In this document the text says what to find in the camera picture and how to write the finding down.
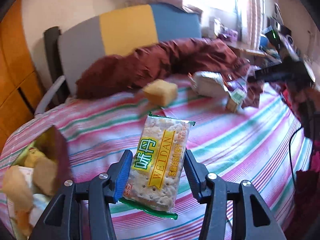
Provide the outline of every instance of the striped bedsheet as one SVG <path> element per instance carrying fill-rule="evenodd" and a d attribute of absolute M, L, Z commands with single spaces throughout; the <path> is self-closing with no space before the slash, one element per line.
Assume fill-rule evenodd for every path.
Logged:
<path fill-rule="evenodd" d="M 15 131 L 0 158 L 0 187 L 6 169 L 23 148 L 51 125 L 68 141 L 69 158 L 76 182 L 87 181 L 117 162 L 125 149 L 136 147 L 149 111 L 196 121 L 187 147 L 196 160 L 224 180 L 250 180 L 260 192 L 277 221 L 286 227 L 293 210 L 288 142 L 300 127 L 299 121 L 266 84 L 260 108 L 248 107 L 237 114 L 225 111 L 225 102 L 197 96 L 186 77 L 172 76 L 179 86 L 178 98 L 165 109 L 150 105 L 141 93 L 120 93 L 109 98 L 73 100 Z M 305 170 L 311 142 L 298 132 L 292 143 L 295 170 Z M 162 219 L 122 203 L 111 205 L 117 239 L 197 239 L 205 205 L 192 197 L 184 171 L 175 211 L 177 220 Z M 228 203 L 226 239 L 231 237 L 232 205 Z M 12 232 L 6 196 L 0 193 L 0 218 Z"/>

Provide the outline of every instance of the cracker package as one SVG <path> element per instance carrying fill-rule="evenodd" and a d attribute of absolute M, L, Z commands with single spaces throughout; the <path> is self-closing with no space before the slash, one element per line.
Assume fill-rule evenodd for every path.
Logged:
<path fill-rule="evenodd" d="M 190 125 L 194 124 L 149 114 L 122 202 L 152 215 L 177 218 L 173 212 L 174 202 Z"/>

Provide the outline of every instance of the metal screw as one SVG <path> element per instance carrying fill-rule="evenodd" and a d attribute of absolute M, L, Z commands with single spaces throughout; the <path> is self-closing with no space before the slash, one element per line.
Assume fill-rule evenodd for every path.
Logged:
<path fill-rule="evenodd" d="M 68 179 L 64 182 L 64 185 L 67 187 L 71 186 L 72 184 L 73 184 L 73 181 L 71 179 Z"/>
<path fill-rule="evenodd" d="M 101 174 L 99 175 L 99 179 L 107 179 L 108 177 L 109 177 L 109 175 L 106 174 L 106 173 L 101 173 Z"/>
<path fill-rule="evenodd" d="M 251 182 L 248 180 L 244 180 L 244 181 L 242 181 L 242 185 L 245 187 L 249 187 L 249 186 L 251 186 Z"/>
<path fill-rule="evenodd" d="M 216 179 L 217 178 L 217 174 L 215 174 L 215 173 L 209 173 L 207 176 L 209 179 Z"/>

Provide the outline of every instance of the wooden cabinet door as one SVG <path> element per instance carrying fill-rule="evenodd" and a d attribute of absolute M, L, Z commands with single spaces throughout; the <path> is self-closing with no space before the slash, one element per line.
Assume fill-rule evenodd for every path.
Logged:
<path fill-rule="evenodd" d="M 0 23 L 3 54 L 15 87 L 35 70 L 24 36 L 21 1 L 13 3 Z"/>
<path fill-rule="evenodd" d="M 0 129 L 6 135 L 12 134 L 32 118 L 32 113 L 17 90 L 0 106 Z"/>
<path fill-rule="evenodd" d="M 33 110 L 36 110 L 40 100 L 43 97 L 43 92 L 35 72 L 31 73 L 20 85 L 22 93 L 29 102 Z"/>
<path fill-rule="evenodd" d="M 15 90 L 15 86 L 13 85 L 11 77 L 8 73 L 7 64 L 5 62 L 2 46 L 0 43 L 0 106 L 13 90 Z"/>
<path fill-rule="evenodd" d="M 0 129 L 0 156 L 2 153 L 3 146 L 4 146 L 5 142 L 7 141 L 7 138 L 8 138 L 8 136 L 4 133 L 4 131 L 2 131 Z"/>

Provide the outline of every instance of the red cloth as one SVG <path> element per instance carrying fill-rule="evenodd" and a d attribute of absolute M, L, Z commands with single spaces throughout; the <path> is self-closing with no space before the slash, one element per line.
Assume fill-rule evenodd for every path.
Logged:
<path fill-rule="evenodd" d="M 319 173 L 297 171 L 297 192 L 294 194 L 295 213 L 284 232 L 287 240 L 301 240 L 320 214 Z"/>
<path fill-rule="evenodd" d="M 180 39 L 136 49 L 122 57 L 106 56 L 93 63 L 76 82 L 77 97 L 102 98 L 143 88 L 172 73 L 212 71 L 226 82 L 245 76 L 250 63 L 238 58 L 221 40 Z"/>

